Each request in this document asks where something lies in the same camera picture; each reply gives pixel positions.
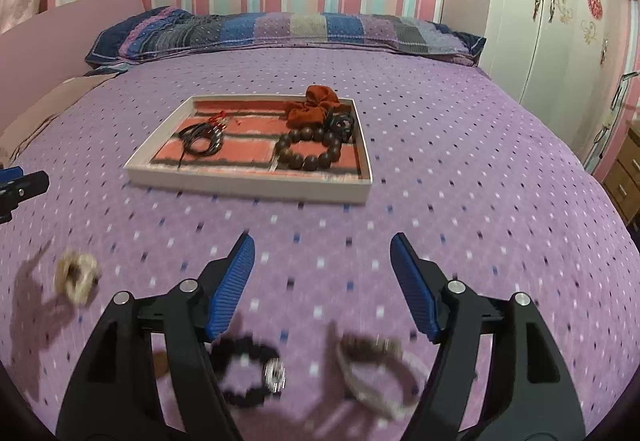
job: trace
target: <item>silver screw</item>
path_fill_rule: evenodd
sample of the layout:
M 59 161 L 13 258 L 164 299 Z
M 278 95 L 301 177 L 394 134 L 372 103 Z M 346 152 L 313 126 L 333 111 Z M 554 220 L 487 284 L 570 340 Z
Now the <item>silver screw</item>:
M 121 306 L 122 304 L 126 304 L 129 301 L 129 293 L 126 291 L 120 291 L 116 293 L 113 297 L 113 303 Z
M 449 289 L 449 291 L 451 291 L 452 293 L 459 295 L 460 293 L 465 292 L 466 286 L 460 280 L 451 280 L 447 284 L 447 289 Z
M 193 278 L 188 278 L 180 282 L 180 291 L 184 293 L 193 293 L 198 288 L 198 282 Z
M 531 298 L 526 293 L 516 293 L 515 300 L 521 306 L 528 306 L 531 303 Z

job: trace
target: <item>orange scrunchie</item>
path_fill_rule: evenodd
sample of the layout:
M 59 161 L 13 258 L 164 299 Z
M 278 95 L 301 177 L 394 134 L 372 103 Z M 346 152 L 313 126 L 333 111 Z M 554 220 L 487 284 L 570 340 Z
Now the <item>orange scrunchie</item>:
M 291 128 L 322 125 L 329 109 L 339 106 L 340 101 L 333 89 L 325 85 L 309 85 L 306 101 L 290 101 L 285 105 L 287 125 Z

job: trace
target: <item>red paper cutout decoration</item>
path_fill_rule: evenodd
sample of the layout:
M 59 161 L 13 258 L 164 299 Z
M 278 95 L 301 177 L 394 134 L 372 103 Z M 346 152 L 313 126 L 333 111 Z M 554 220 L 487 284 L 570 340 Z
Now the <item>red paper cutout decoration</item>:
M 587 4 L 589 4 L 589 11 L 591 11 L 591 16 L 593 16 L 596 20 L 601 20 L 602 15 L 604 14 L 602 9 L 602 2 L 600 0 L 587 0 Z

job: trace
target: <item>bed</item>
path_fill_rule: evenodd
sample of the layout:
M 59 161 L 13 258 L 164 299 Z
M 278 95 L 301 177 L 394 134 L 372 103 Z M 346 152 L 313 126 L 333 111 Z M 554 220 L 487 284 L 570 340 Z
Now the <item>bed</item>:
M 124 162 L 185 99 L 208 93 L 301 93 L 329 85 L 358 103 L 374 185 L 365 206 L 297 204 L 164 192 L 129 185 Z M 333 355 L 343 331 L 398 337 L 430 367 L 436 348 L 415 325 L 390 267 L 404 231 L 418 254 L 480 294 L 525 291 L 567 363 L 588 431 L 639 364 L 639 254 L 602 188 L 535 117 L 475 67 L 380 50 L 267 48 L 150 62 L 98 86 L 23 153 L 51 186 L 0 227 L 0 359 L 46 426 L 101 309 L 122 289 L 164 293 L 224 257 L 243 230 L 256 263 L 230 326 L 277 345 L 287 388 L 237 413 L 247 441 L 397 440 L 345 397 Z M 56 259 L 96 256 L 91 306 L 54 300 Z M 463 426 L 474 423 L 490 339 Z M 388 374 L 370 374 L 399 397 Z M 236 365 L 226 384 L 255 377 Z M 158 382 L 180 426 L 170 379 Z

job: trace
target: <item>wardrobe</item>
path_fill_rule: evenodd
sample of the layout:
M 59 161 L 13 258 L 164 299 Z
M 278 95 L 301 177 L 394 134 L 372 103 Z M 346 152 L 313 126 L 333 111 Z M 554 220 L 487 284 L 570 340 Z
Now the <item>wardrobe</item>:
M 442 22 L 485 35 L 481 68 L 582 158 L 620 77 L 621 1 L 444 0 Z

